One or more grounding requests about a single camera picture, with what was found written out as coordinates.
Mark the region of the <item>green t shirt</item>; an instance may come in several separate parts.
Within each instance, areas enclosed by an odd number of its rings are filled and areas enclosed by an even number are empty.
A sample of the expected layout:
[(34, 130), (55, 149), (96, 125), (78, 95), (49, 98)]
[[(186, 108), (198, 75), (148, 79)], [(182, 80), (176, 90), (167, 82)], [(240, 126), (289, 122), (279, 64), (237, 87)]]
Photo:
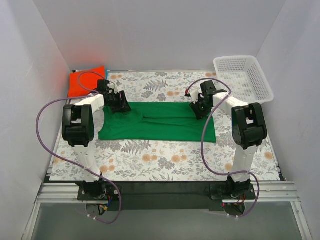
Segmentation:
[(201, 142), (207, 117), (196, 119), (187, 102), (131, 102), (131, 111), (103, 108), (102, 141), (151, 140)]

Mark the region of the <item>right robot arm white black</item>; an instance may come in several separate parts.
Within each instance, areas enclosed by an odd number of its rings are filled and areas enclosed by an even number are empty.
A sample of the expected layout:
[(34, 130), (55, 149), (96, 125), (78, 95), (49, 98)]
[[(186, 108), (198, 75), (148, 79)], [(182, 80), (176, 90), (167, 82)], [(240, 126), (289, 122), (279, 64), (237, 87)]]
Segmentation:
[(241, 195), (250, 189), (251, 167), (254, 155), (268, 130), (260, 103), (247, 103), (232, 96), (232, 89), (225, 85), (217, 89), (214, 78), (199, 79), (201, 90), (185, 90), (185, 96), (191, 98), (190, 107), (197, 120), (206, 118), (203, 127), (200, 154), (203, 157), (204, 141), (213, 113), (220, 109), (231, 116), (231, 133), (236, 144), (234, 162), (231, 172), (225, 174), (225, 192), (229, 195)]

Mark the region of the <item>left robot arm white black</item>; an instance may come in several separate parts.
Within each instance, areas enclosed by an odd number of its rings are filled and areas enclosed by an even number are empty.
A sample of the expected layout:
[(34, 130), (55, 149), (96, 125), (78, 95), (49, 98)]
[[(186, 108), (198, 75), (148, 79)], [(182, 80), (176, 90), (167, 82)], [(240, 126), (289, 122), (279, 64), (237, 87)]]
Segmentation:
[(83, 166), (82, 187), (85, 191), (93, 188), (95, 195), (103, 193), (101, 171), (97, 166), (92, 141), (95, 137), (94, 113), (103, 107), (112, 113), (131, 111), (123, 90), (111, 87), (111, 82), (100, 79), (92, 95), (76, 104), (67, 104), (62, 113), (62, 138), (73, 149), (76, 159)]

